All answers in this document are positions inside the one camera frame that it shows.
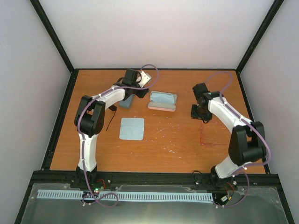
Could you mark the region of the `blue grey glasses case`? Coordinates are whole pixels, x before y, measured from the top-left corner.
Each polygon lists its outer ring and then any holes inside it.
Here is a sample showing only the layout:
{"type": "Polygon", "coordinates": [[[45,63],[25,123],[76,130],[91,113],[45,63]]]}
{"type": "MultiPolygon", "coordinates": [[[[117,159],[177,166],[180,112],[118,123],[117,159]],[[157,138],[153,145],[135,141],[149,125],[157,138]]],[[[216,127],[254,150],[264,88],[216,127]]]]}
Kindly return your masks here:
{"type": "Polygon", "coordinates": [[[134,99],[134,95],[130,95],[126,100],[122,100],[119,102],[119,107],[130,109],[133,99],[134,99]]]}

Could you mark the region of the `pink glasses case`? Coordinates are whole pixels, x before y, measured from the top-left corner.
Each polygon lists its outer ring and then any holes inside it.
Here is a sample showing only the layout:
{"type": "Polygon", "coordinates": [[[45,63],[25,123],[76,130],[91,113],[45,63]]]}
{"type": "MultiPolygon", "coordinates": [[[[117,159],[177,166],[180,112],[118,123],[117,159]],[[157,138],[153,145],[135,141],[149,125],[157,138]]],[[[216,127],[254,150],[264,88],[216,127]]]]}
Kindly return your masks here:
{"type": "Polygon", "coordinates": [[[176,110],[177,94],[152,91],[148,108],[152,110],[174,112],[176,110]]]}

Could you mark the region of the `black sunglasses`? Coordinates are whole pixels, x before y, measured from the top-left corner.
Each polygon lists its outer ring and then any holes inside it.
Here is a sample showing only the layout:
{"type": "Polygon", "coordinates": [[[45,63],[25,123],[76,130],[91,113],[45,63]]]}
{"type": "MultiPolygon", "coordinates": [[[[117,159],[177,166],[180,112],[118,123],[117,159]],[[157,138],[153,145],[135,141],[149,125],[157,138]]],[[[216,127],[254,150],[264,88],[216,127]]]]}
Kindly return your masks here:
{"type": "Polygon", "coordinates": [[[111,106],[109,107],[109,110],[115,112],[115,111],[117,111],[117,107],[116,107],[115,105],[111,105],[111,106]]]}

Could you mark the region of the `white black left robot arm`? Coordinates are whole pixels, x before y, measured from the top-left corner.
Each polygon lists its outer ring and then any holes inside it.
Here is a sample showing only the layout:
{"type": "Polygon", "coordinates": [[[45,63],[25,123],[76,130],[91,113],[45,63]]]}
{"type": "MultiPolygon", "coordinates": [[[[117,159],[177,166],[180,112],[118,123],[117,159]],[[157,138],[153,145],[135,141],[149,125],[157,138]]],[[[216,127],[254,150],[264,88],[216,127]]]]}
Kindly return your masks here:
{"type": "Polygon", "coordinates": [[[106,91],[95,96],[84,95],[74,119],[80,140],[80,159],[76,173],[81,175],[81,183],[92,188],[97,182],[96,144],[102,131],[106,109],[115,110],[115,104],[128,99],[131,95],[143,98],[149,88],[151,76],[143,70],[127,69],[121,77],[106,91]]]}

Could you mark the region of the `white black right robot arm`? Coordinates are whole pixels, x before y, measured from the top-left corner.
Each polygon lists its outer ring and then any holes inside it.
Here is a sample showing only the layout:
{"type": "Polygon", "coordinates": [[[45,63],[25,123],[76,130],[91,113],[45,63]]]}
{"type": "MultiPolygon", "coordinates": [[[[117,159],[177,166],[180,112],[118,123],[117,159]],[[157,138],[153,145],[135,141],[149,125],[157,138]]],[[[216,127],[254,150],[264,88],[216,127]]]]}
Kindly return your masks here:
{"type": "Polygon", "coordinates": [[[197,103],[192,105],[191,118],[206,124],[216,116],[231,134],[228,156],[211,168],[209,182],[212,188],[221,188],[240,169],[246,170],[258,160],[271,156],[261,122],[244,117],[221,92],[210,92],[205,83],[195,85],[192,91],[197,103]]]}

